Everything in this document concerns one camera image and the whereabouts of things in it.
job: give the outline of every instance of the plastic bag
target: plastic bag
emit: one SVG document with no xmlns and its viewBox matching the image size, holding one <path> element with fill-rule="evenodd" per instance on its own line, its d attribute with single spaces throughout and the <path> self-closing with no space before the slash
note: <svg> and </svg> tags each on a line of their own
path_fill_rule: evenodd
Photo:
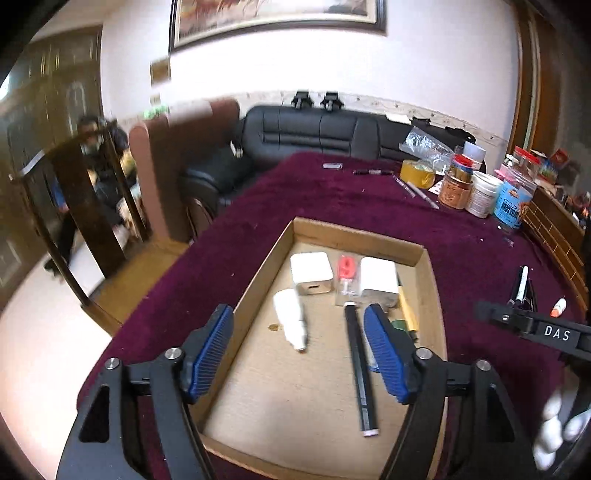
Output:
<svg viewBox="0 0 591 480">
<path fill-rule="evenodd" d="M 398 148 L 422 160 L 429 160 L 438 175 L 444 175 L 452 164 L 453 151 L 437 138 L 413 127 Z"/>
</svg>

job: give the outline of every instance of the white power adapter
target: white power adapter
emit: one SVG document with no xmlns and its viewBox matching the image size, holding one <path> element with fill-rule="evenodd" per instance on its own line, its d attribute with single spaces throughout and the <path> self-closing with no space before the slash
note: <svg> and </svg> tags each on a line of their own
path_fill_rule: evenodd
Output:
<svg viewBox="0 0 591 480">
<path fill-rule="evenodd" d="M 294 254 L 290 258 L 291 278 L 300 295 L 332 290 L 333 271 L 325 252 Z"/>
<path fill-rule="evenodd" d="M 396 263 L 382 258 L 363 257 L 359 271 L 359 291 L 365 301 L 379 303 L 383 309 L 398 304 Z"/>
</svg>

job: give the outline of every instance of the metal screw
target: metal screw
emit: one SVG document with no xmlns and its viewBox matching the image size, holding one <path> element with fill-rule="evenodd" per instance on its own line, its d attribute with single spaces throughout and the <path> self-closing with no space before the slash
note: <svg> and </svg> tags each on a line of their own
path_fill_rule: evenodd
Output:
<svg viewBox="0 0 591 480">
<path fill-rule="evenodd" d="M 119 366 L 121 362 L 119 361 L 118 358 L 109 358 L 106 362 L 105 362 L 105 368 L 107 370 L 114 370 L 115 368 L 117 368 Z"/>
<path fill-rule="evenodd" d="M 172 347 L 172 348 L 169 348 L 168 350 L 166 350 L 166 352 L 164 353 L 164 356 L 168 360 L 176 360 L 182 354 L 183 354 L 183 351 L 180 348 Z"/>
<path fill-rule="evenodd" d="M 491 365 L 486 360 L 478 360 L 476 366 L 483 372 L 488 372 L 491 369 Z"/>
<path fill-rule="evenodd" d="M 421 347 L 417 349 L 417 357 L 421 360 L 429 360 L 433 356 L 433 352 L 428 348 Z"/>
</svg>

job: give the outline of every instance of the orange jar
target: orange jar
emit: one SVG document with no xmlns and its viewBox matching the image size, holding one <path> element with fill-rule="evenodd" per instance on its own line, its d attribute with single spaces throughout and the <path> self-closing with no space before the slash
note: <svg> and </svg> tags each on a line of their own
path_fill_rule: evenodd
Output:
<svg viewBox="0 0 591 480">
<path fill-rule="evenodd" d="M 439 201 L 448 207 L 463 210 L 468 203 L 471 190 L 472 182 L 458 180 L 448 172 L 443 177 Z"/>
</svg>

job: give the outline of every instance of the white charger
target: white charger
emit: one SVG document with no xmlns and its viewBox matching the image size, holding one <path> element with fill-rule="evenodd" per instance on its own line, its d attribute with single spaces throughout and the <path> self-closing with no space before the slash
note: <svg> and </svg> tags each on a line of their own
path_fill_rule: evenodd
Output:
<svg viewBox="0 0 591 480">
<path fill-rule="evenodd" d="M 273 295 L 273 306 L 286 340 L 299 352 L 306 350 L 308 332 L 297 292 L 293 288 L 278 291 Z"/>
<path fill-rule="evenodd" d="M 383 309 L 398 304 L 398 276 L 396 263 L 382 258 L 363 257 L 359 266 L 359 291 L 370 303 Z"/>
<path fill-rule="evenodd" d="M 291 278 L 300 295 L 332 290 L 333 271 L 325 252 L 294 254 L 290 258 Z"/>
</svg>

